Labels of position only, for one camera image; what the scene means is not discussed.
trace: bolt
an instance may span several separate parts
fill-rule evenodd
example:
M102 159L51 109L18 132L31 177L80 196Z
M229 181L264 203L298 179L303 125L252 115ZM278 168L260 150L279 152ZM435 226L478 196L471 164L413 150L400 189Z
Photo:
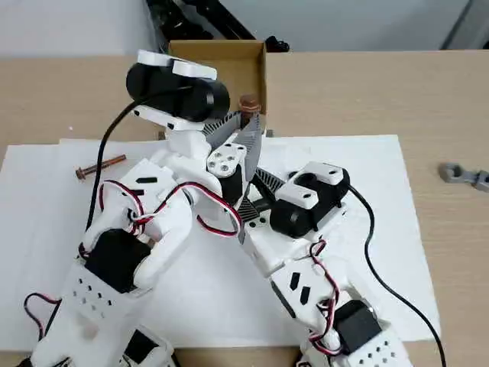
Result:
M241 128L244 128L255 113L261 110L258 97L254 94L246 94L239 99L239 110L241 111Z
M125 156L125 154L119 155L118 157L115 157L113 159L108 159L107 161L103 161L101 167L104 170L108 166L112 166L113 164L125 161L126 159L127 159L127 157ZM93 166L90 166L87 168L78 168L75 171L75 174L79 180L85 180L86 176L88 176L89 174L93 174L96 171L97 171L97 165L94 164Z

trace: wooden table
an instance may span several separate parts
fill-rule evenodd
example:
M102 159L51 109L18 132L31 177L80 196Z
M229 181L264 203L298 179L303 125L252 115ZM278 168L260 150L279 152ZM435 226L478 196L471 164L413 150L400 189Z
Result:
M132 61L0 61L0 150L102 136L128 101L125 72ZM436 167L457 161L489 170L488 66L484 51L267 58L267 123L277 135L400 136L451 366L486 365L489 194L443 183ZM151 139L155 131L129 118L114 139ZM434 343L408 349L416 366L439 363ZM177 355L183 367L286 367L296 349L186 349ZM2 353L0 367L18 358Z

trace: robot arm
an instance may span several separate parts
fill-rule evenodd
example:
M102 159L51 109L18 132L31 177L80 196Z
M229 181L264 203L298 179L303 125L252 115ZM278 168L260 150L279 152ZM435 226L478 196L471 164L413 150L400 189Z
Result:
M160 85L189 85L192 92L134 110L166 126L168 139L120 181L102 185L102 214L84 235L83 258L73 263L63 302L34 350L32 365L51 367L69 358L78 367L116 367L124 354L132 356L142 310L158 278L185 251L195 214L207 229L208 219L231 220L228 228L213 232L239 234L290 316L311 330L298 365L327 366L331 358L333 365L357 366L393 356L397 366L410 365L402 343L377 318L373 297L348 264L320 256L328 234L347 213L342 199L348 172L311 162L286 183L263 176L257 171L258 116L235 136L239 115L224 116L227 91L210 68L145 52L138 61L127 79L133 98L155 93ZM264 197L260 206L247 199L250 183ZM237 208L252 208L257 216L243 225ZM145 338L153 348L133 361L173 367L170 344ZM383 354L369 357L380 342Z

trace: cardboard box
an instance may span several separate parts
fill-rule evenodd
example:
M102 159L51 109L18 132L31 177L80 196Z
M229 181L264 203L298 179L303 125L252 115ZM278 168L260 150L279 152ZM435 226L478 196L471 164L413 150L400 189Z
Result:
M238 109L239 97L255 94L261 114L267 112L265 67L267 51L262 41L171 41L170 54L217 69L231 99L230 111Z

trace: metal wrench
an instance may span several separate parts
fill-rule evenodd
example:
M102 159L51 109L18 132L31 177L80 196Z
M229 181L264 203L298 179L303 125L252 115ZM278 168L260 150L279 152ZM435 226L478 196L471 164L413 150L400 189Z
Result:
M466 171L456 163L440 164L438 171L440 177L449 184L469 183L477 190L489 193L489 172Z

